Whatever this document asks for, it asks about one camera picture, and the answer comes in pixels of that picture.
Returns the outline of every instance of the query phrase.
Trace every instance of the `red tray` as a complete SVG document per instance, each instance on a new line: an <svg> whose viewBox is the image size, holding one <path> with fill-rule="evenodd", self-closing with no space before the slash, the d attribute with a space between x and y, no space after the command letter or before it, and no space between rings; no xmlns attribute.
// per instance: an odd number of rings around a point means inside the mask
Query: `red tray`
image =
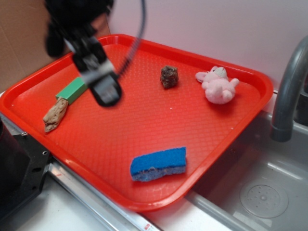
<svg viewBox="0 0 308 231"><path fill-rule="evenodd" d="M134 38L111 35L100 42L116 68ZM165 90L160 69L178 68L179 83ZM235 98L209 103L195 74L223 66L238 78ZM100 192L135 211L162 208L180 198L268 102L272 83L257 71L143 41L133 64L119 80L124 95L102 108L89 90L69 106L60 126L46 134L43 117L55 95L78 76L71 54L30 75L0 98L0 111L48 148ZM134 157L186 146L187 170L150 182L133 182Z"/></svg>

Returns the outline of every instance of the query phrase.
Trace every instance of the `white wall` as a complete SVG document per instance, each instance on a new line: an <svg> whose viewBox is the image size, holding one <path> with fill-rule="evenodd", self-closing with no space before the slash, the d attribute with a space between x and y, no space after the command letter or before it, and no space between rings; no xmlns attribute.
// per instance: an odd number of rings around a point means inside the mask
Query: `white wall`
<svg viewBox="0 0 308 231"><path fill-rule="evenodd" d="M147 0L145 39L245 66L275 89L292 52L308 35L307 0ZM139 0L116 0L111 33L135 36Z"/></svg>

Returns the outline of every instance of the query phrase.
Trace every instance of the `sink basin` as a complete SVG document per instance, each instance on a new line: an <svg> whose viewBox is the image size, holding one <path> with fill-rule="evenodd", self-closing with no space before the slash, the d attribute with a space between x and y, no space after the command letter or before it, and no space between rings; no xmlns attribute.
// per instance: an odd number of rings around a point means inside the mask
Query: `sink basin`
<svg viewBox="0 0 308 231"><path fill-rule="evenodd" d="M307 231L308 129L295 123L292 139L280 143L269 137L270 120L261 112L193 191L199 204L240 224L235 230Z"/></svg>

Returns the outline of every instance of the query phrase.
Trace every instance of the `black cable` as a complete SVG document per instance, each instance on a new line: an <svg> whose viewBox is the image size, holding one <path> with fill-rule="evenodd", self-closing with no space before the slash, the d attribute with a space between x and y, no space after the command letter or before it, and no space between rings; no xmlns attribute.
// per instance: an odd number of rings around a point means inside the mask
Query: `black cable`
<svg viewBox="0 0 308 231"><path fill-rule="evenodd" d="M122 67L120 68L120 71L118 73L118 78L124 74L124 72L127 70L128 66L130 65L131 61L133 60L137 49L140 45L141 42L141 38L144 34L144 28L145 28L145 22L146 22L146 7L145 7L145 0L141 0L141 10L142 10L142 19L141 19L141 26L140 26L140 30L139 33L136 37L136 39L134 40L134 43L132 44L132 46L130 47L130 50L128 51L128 54L124 60L124 64L122 65Z"/></svg>

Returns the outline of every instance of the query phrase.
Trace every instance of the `tray rim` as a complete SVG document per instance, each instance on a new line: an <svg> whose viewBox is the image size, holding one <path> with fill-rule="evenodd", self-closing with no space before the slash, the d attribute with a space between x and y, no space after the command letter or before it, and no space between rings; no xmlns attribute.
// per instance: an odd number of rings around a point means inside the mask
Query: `tray rim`
<svg viewBox="0 0 308 231"><path fill-rule="evenodd" d="M129 46L133 42L134 37L122 34L115 35L107 35L99 38L99 41L103 45L111 45L111 44L125 44ZM257 88L260 92L260 100L255 105L255 107L247 113L242 120L238 123L237 128L232 131L232 134L227 135L227 137L223 140L227 140L229 143L232 143L241 132L249 125L249 123L257 116L257 114L261 111L263 106L271 99L273 94L273 85L270 79L263 73L245 68L239 65L231 64L225 61L209 58L206 56L202 56L199 54L191 53L188 51L179 50L176 48L172 48L166 45L161 45L155 42L142 40L140 50L146 51L149 47L155 47L155 52L151 52L155 55L162 55L165 51L168 51L168 57L171 56L173 60L179 61L183 63L183 58L185 58L185 64L199 67L198 65L204 61L207 63L212 63L213 65L223 66L226 69L230 68L236 71L245 72L251 74L251 76L257 76L258 78L246 78L246 83L250 83L251 85L261 84L262 88ZM44 143L45 146L48 146L51 153L61 152L61 147L54 145L51 141L46 139L45 136L42 136L38 133L34 128L28 125L25 121L22 120L19 116L14 114L9 108L11 103L18 97L19 94L27 91L32 86L42 82L47 79L49 76L55 74L56 72L62 70L64 67L72 64L72 53L69 53L62 58L52 62L51 64L45 66L44 68L38 70L37 72L29 75L25 79L19 81L18 83L12 85L8 88L3 95L0 97L0 111L8 117L12 122L14 122L17 126L19 126L22 130L27 131L30 135L32 135L39 142ZM100 188L103 182L104 192L107 197L116 203L127 207L131 210L137 212L145 212L145 211L154 211L159 208L165 207L169 204L172 204L179 199L181 199L198 181L198 179L206 172L208 168L218 159L222 153L227 149L227 147L219 145L210 155L201 163L201 165L181 184L174 193L166 198L163 198L159 201L154 201L151 203L140 203L136 201L132 201L130 199L125 198L122 194L117 192L108 182L100 179L99 177L91 174L85 166L82 166L80 163L75 163L70 160L68 164L68 159L64 159L61 162L67 165L71 170L78 172L78 175L82 176L85 180L87 180L93 187Z"/></svg>

